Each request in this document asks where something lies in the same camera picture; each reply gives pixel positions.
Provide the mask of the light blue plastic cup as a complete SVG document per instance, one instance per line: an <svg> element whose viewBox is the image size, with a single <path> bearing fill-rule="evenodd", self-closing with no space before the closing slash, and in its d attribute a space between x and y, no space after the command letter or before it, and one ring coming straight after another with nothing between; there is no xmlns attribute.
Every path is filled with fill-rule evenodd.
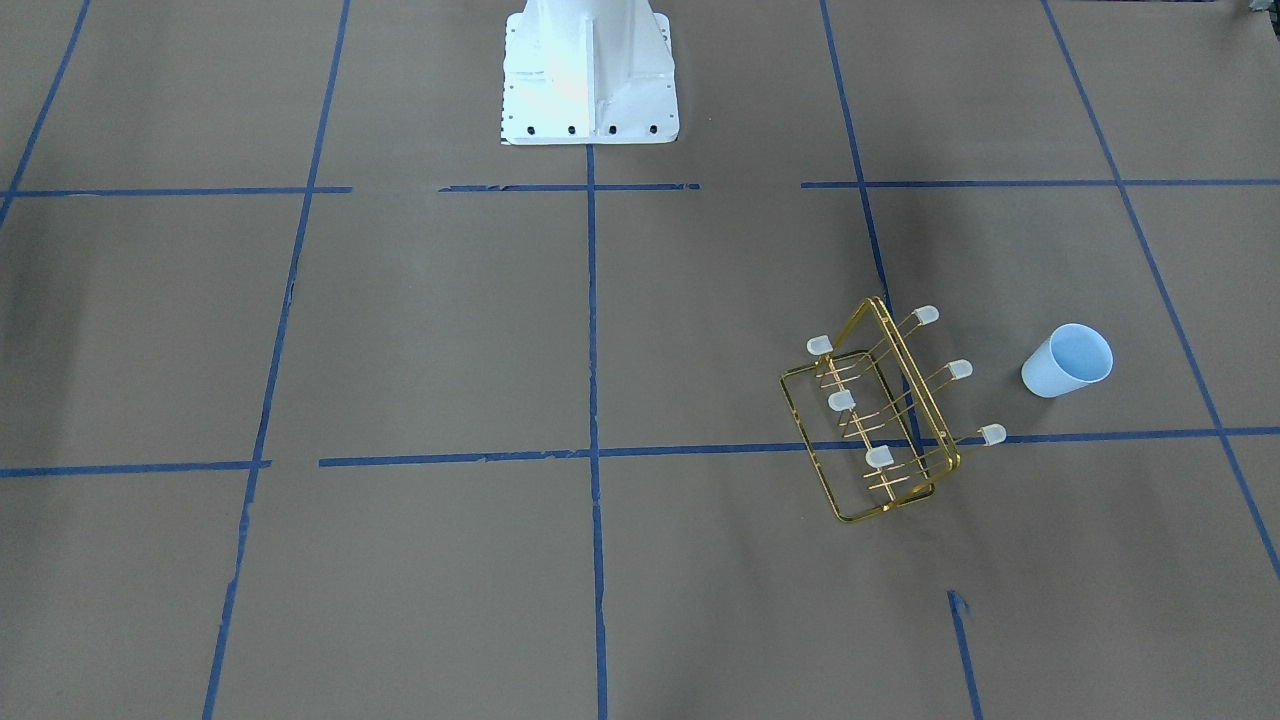
<svg viewBox="0 0 1280 720"><path fill-rule="evenodd" d="M1056 328L1021 365L1021 382L1042 398L1060 396L1105 380L1114 369L1114 351L1096 329L1079 323Z"/></svg>

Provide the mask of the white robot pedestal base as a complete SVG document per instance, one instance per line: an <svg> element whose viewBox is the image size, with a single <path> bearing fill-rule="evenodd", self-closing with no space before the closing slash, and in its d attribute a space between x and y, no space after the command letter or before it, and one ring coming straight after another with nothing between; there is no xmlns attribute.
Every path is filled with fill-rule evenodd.
<svg viewBox="0 0 1280 720"><path fill-rule="evenodd" d="M672 28L649 1L527 1L503 37L502 143L678 138Z"/></svg>

